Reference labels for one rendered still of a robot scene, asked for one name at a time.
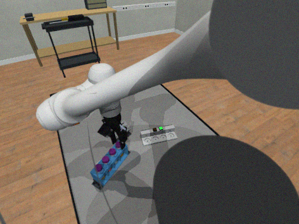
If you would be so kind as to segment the white key housing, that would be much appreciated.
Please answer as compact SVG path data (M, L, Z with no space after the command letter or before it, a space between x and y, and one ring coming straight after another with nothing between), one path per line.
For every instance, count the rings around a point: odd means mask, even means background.
M129 136L131 133L129 132L129 130L130 130L130 127L128 126L128 124L125 122L125 120L124 121L122 121L121 122L121 124L122 124L122 126L123 127L127 127L127 136ZM117 133L115 132L115 136L116 136L116 139L117 139L117 141L119 140L119 138L118 138L118 136L117 136Z

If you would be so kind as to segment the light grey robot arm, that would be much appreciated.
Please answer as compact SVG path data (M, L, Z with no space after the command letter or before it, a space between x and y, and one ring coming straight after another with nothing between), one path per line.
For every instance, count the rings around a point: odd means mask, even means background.
M208 27L209 24L209 27ZM116 73L106 63L37 108L46 130L120 114L120 100L184 79L225 79L260 103L299 109L299 0L213 0L211 10L157 53ZM230 137L182 140L153 177L159 224L299 224L299 196L283 169Z

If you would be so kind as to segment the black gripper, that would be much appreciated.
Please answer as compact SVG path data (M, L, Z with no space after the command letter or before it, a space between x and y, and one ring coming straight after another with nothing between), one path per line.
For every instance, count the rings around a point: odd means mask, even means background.
M113 128L111 128L113 131L113 134L111 135L111 141L112 144L116 143L117 139L115 136L115 132L118 135L119 138L119 143L120 143L120 147L121 149L123 149L125 147L125 141L127 140L127 127L123 127L121 124L121 114L113 117L113 118L105 118L102 119L102 122L107 125L113 125Z

